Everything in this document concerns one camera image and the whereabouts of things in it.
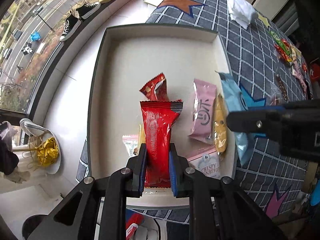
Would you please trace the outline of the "light blue snack packet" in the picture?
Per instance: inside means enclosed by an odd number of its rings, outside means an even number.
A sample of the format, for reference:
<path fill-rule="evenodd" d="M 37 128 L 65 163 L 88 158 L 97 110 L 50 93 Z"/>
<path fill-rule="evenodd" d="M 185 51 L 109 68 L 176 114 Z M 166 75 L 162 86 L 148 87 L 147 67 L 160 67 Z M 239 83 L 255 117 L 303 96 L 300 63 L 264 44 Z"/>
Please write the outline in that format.
<path fill-rule="evenodd" d="M 224 100 L 228 109 L 226 118 L 227 127 L 234 132 L 238 156 L 241 166 L 246 165 L 253 153 L 254 137 L 245 132 L 244 117 L 248 110 L 240 87 L 233 77 L 227 73 L 219 73 L 224 94 Z"/>

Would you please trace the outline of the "golden brown snack packet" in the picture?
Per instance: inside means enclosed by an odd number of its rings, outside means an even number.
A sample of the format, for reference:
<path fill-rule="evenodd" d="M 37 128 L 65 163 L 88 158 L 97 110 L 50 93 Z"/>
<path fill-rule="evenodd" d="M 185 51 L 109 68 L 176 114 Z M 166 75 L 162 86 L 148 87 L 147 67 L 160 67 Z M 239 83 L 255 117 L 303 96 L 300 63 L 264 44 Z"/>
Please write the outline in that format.
<path fill-rule="evenodd" d="M 223 154 L 227 148 L 227 126 L 225 108 L 221 94 L 215 99 L 214 112 L 214 144 L 219 154 Z"/>

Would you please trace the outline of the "pink snack packet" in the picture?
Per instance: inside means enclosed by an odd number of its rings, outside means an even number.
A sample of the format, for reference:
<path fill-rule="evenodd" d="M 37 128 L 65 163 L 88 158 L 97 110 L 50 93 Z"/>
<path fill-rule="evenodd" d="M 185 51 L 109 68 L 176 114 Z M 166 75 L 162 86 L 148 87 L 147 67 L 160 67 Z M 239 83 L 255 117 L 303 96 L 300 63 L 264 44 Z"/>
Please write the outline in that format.
<path fill-rule="evenodd" d="M 213 116 L 216 85 L 199 80 L 193 80 L 194 100 L 192 111 L 192 126 L 190 138 L 208 145 L 213 144 Z"/>

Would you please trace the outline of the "red snack bar packet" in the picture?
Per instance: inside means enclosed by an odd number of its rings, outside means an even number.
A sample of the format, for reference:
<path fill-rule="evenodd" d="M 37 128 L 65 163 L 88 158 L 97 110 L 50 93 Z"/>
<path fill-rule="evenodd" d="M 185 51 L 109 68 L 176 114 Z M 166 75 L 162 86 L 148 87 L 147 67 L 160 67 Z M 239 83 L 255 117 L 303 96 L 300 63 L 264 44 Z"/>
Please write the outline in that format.
<path fill-rule="evenodd" d="M 140 103 L 148 164 L 146 187 L 170 187 L 169 150 L 171 128 L 183 109 L 178 101 L 142 101 Z"/>

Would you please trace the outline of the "clear wrapped chocolate roll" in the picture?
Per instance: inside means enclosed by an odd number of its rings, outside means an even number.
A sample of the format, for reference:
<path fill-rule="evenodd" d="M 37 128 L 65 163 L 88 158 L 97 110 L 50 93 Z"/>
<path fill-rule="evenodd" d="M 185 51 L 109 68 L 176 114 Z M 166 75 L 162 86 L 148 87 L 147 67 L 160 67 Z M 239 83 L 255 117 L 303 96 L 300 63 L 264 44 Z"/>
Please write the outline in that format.
<path fill-rule="evenodd" d="M 289 97 L 285 85 L 279 74 L 274 75 L 275 83 L 271 85 L 270 105 L 276 106 L 287 103 Z"/>

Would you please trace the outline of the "long pink snack bar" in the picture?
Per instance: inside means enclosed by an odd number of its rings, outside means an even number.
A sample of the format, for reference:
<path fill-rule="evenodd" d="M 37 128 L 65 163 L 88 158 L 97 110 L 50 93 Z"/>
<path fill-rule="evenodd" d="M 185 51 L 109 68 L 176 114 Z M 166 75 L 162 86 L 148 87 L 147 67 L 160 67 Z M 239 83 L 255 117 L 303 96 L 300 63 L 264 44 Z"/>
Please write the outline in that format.
<path fill-rule="evenodd" d="M 301 69 L 300 69 L 300 66 L 299 66 L 297 60 L 296 60 L 296 61 L 293 61 L 293 63 L 292 63 L 291 66 L 292 66 L 292 75 L 293 75 L 295 78 L 298 79 L 298 81 L 299 81 L 299 83 L 300 83 L 300 85 L 301 85 L 301 87 L 302 87 L 302 90 L 303 90 L 305 96 L 308 96 L 308 94 L 307 94 L 307 86 L 306 86 L 306 83 L 305 83 L 305 81 L 304 81 L 304 76 L 303 76 L 303 74 L 302 74 L 302 72 L 301 72 Z"/>

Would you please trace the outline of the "grey grid patterned carpet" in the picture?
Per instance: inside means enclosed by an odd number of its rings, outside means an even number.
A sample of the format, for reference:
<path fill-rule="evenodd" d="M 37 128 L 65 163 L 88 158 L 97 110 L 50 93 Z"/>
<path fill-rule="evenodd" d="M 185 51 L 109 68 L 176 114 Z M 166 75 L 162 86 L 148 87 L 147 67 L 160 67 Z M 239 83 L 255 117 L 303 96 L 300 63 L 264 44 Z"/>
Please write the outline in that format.
<path fill-rule="evenodd" d="M 244 96 L 257 105 L 272 96 L 278 74 L 290 101 L 305 99 L 299 81 L 276 57 L 274 40 L 260 20 L 243 29 L 231 20 L 227 0 L 196 0 L 193 18 L 175 7 L 155 9 L 146 24 L 107 28 L 93 72 L 88 113 L 88 153 L 91 175 L 98 179 L 122 168 L 129 158 L 122 136 L 137 134 L 142 123 L 140 88 L 164 73 L 171 100 L 182 99 L 183 111 L 172 129 L 171 142 L 178 154 L 188 158 L 205 144 L 188 137 L 192 123 L 193 80 L 200 79 L 223 91 L 218 72 L 230 72 Z M 237 183 L 264 210 L 274 185 L 284 200 L 279 214 L 291 211 L 305 178 L 303 160 L 280 154 L 276 142 L 253 141 L 249 161 L 241 166 L 234 134 L 228 130 L 227 152 L 220 161 L 221 175 Z M 129 207 L 164 209 L 161 218 L 188 222 L 186 199 L 175 199 L 171 189 L 146 189 L 142 198 L 129 199 Z"/>

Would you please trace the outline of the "small red candy packet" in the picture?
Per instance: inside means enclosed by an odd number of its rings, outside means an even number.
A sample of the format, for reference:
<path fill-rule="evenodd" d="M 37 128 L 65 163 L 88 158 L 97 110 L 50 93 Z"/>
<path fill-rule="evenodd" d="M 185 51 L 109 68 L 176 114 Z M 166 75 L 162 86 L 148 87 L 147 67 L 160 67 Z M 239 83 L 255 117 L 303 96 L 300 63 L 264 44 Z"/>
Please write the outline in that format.
<path fill-rule="evenodd" d="M 302 70 L 304 71 L 304 73 L 308 72 L 308 66 L 307 66 L 307 64 L 305 62 L 301 63 L 301 67 L 302 67 Z"/>

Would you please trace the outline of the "yellow crumpled bag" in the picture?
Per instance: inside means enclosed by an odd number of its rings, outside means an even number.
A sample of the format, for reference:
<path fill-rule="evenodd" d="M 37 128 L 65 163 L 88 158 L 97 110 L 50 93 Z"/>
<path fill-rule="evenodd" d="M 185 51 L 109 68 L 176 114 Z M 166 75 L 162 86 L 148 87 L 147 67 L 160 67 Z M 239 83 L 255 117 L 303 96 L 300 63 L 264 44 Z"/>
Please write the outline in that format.
<path fill-rule="evenodd" d="M 43 141 L 42 144 L 36 148 L 37 162 L 43 167 L 48 167 L 56 163 L 59 155 L 59 148 L 54 137 Z"/>

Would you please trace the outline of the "small red snack packet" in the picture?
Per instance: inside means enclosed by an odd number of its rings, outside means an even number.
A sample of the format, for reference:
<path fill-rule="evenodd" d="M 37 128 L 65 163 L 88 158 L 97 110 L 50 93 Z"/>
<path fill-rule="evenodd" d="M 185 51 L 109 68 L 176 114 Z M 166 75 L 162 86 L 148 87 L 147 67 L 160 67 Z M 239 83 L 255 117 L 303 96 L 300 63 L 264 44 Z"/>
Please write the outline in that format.
<path fill-rule="evenodd" d="M 285 51 L 277 44 L 274 45 L 278 55 L 280 56 L 280 58 L 285 61 L 285 62 L 288 62 L 288 63 L 291 63 L 292 62 L 292 59 L 291 57 L 289 57 L 289 55 L 287 55 L 287 53 L 285 53 Z"/>

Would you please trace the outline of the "red yellow snack bag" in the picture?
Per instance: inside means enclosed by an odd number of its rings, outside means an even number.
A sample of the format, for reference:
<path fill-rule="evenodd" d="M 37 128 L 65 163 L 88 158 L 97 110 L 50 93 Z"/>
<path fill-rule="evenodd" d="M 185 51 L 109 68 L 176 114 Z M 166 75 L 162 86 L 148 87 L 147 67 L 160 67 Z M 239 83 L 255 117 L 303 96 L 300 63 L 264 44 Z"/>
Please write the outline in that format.
<path fill-rule="evenodd" d="M 285 39 L 281 39 L 281 44 L 283 45 L 283 58 L 288 63 L 293 63 L 297 59 L 297 54 L 291 43 L 287 42 Z"/>

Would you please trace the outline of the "green snack bag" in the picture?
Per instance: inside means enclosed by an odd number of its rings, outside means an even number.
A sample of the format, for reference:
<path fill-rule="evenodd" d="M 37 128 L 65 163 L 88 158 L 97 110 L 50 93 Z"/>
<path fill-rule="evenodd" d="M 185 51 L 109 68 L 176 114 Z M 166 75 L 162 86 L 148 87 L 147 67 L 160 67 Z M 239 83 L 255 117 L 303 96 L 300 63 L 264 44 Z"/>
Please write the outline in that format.
<path fill-rule="evenodd" d="M 283 51 L 287 51 L 287 46 L 285 45 L 285 43 L 280 39 L 280 37 L 274 32 L 274 31 L 269 31 L 270 35 L 272 36 L 272 38 L 275 40 L 275 42 L 277 43 L 278 46 L 280 46 L 280 48 Z"/>

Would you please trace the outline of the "white crumpled tissue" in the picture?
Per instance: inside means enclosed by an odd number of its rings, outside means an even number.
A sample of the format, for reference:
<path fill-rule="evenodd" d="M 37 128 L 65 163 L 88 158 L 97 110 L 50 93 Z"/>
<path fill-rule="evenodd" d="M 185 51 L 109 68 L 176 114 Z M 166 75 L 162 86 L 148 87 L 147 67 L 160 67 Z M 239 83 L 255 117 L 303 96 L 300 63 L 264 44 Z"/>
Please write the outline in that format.
<path fill-rule="evenodd" d="M 227 9 L 231 20 L 235 21 L 245 30 L 258 18 L 257 11 L 246 0 L 227 0 Z"/>

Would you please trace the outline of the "opened red snack packet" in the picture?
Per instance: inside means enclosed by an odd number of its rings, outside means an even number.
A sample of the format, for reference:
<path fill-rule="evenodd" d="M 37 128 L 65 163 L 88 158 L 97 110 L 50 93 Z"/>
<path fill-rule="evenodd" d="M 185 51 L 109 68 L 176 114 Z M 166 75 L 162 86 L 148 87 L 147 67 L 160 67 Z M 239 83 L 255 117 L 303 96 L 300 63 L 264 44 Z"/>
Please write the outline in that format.
<path fill-rule="evenodd" d="M 150 101 L 169 101 L 167 80 L 163 73 L 149 80 L 139 91 Z"/>

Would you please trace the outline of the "black white sneaker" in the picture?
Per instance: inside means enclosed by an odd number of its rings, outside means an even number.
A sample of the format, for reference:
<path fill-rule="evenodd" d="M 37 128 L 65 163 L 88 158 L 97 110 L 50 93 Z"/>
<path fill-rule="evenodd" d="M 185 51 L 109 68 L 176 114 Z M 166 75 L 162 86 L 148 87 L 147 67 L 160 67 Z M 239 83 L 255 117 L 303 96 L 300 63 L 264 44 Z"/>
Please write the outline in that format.
<path fill-rule="evenodd" d="M 60 42 L 64 42 L 69 39 L 80 27 L 81 23 L 82 21 L 79 18 L 75 17 L 73 14 L 70 14 L 65 20 Z"/>

